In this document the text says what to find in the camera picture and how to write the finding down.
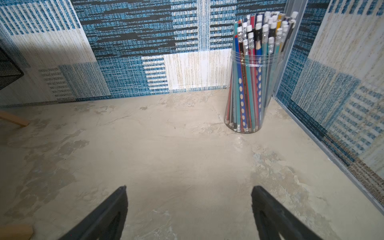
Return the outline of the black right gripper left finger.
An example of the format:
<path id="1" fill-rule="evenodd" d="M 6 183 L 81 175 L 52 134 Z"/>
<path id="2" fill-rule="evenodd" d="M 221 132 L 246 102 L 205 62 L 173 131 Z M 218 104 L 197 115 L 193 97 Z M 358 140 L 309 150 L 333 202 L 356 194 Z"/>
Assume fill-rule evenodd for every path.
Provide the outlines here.
<path id="1" fill-rule="evenodd" d="M 128 213 L 127 187 L 117 188 L 61 240 L 119 240 Z"/>

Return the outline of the wooden tabletop easel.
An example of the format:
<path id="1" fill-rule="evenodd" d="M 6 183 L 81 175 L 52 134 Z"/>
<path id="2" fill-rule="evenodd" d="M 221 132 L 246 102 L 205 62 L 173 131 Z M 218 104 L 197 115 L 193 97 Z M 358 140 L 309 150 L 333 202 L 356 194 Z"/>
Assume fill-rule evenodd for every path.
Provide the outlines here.
<path id="1" fill-rule="evenodd" d="M 29 125 L 29 121 L 4 111 L 1 111 L 1 119 L 21 127 Z M 1 240 L 29 240 L 33 234 L 34 230 L 30 225 L 7 225 L 1 227 Z"/>

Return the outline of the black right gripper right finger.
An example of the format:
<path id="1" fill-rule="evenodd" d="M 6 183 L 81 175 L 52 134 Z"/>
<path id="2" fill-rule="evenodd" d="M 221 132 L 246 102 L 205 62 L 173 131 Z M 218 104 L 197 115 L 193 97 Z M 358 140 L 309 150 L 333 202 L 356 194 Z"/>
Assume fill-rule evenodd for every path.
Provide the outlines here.
<path id="1" fill-rule="evenodd" d="M 253 187 L 252 210 L 261 240 L 320 240 L 268 191 Z"/>

